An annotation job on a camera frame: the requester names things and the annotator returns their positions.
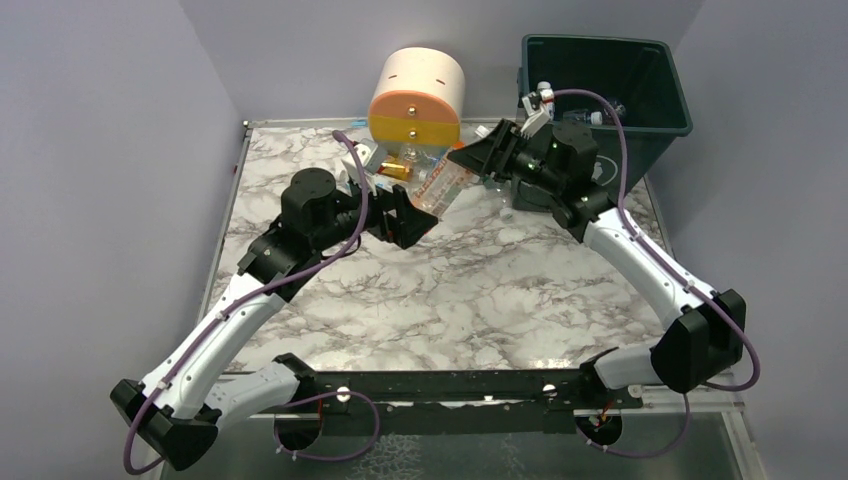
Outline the blue label clear bottle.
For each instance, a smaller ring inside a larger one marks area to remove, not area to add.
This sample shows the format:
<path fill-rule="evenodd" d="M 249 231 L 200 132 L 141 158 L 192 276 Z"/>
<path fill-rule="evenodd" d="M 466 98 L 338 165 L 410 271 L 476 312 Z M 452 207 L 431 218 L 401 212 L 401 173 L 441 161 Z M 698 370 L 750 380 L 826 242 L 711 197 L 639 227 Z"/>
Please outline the blue label clear bottle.
<path fill-rule="evenodd" d="M 626 106 L 618 100 L 610 99 L 610 105 L 613 107 L 615 114 L 619 118 L 620 121 L 623 121 L 627 115 Z M 592 126 L 600 126 L 600 125 L 613 125 L 614 120 L 610 113 L 604 109 L 603 107 L 599 107 L 596 110 L 592 109 L 576 109 L 567 111 L 562 115 L 562 118 L 567 121 L 574 121 L 578 123 L 584 123 Z"/>

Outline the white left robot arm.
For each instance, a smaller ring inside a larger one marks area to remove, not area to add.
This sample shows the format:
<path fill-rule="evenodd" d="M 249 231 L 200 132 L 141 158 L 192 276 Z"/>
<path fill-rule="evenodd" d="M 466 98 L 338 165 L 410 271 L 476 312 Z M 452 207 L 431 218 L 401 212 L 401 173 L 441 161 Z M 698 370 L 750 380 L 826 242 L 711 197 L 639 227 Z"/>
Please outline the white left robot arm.
<path fill-rule="evenodd" d="M 182 471 L 197 463 L 225 427 L 290 401 L 310 369 L 294 358 L 273 362 L 229 386 L 219 377 L 252 335 L 322 269 L 354 249 L 363 234 L 400 248 L 438 222 L 408 192 L 373 187 L 354 173 L 347 189 L 321 168 L 297 172 L 279 215 L 254 239 L 217 303 L 185 340 L 139 380 L 120 380 L 110 399 L 128 440 L 144 441 L 158 462 Z"/>

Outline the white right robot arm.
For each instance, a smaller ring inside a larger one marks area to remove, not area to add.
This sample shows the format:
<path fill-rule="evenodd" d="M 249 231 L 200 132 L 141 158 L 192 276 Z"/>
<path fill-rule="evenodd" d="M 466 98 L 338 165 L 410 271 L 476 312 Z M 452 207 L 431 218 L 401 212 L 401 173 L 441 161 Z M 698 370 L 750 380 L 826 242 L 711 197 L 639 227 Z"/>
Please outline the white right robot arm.
<path fill-rule="evenodd" d="M 661 321 L 655 344 L 612 349 L 583 363 L 594 388 L 664 385 L 685 394 L 741 360 L 746 303 L 735 290 L 718 292 L 696 278 L 636 226 L 622 201 L 594 181 L 597 153 L 586 126 L 546 126 L 526 137 L 502 120 L 447 158 L 481 177 L 541 190 L 556 223 L 615 267 Z"/>

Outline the orange label clear bottle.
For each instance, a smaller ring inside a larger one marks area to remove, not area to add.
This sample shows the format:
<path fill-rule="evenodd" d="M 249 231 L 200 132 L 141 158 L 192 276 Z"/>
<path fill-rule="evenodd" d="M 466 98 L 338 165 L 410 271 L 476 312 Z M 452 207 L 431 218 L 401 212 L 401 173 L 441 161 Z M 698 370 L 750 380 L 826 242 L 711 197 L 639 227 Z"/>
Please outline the orange label clear bottle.
<path fill-rule="evenodd" d="M 456 142 L 442 155 L 423 184 L 410 195 L 415 208 L 441 218 L 460 192 L 479 179 L 472 171 L 448 159 L 450 152 L 465 146 L 462 141 Z"/>

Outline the white blue label bottle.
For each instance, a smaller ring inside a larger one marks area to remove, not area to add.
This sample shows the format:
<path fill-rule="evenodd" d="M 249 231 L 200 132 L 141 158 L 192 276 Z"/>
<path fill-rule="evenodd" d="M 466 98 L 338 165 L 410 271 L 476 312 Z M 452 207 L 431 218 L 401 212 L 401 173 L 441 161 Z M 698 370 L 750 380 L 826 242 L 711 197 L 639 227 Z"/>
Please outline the white blue label bottle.
<path fill-rule="evenodd" d="M 553 89 L 547 81 L 540 81 L 537 84 L 536 93 L 542 102 L 550 102 L 555 98 Z"/>

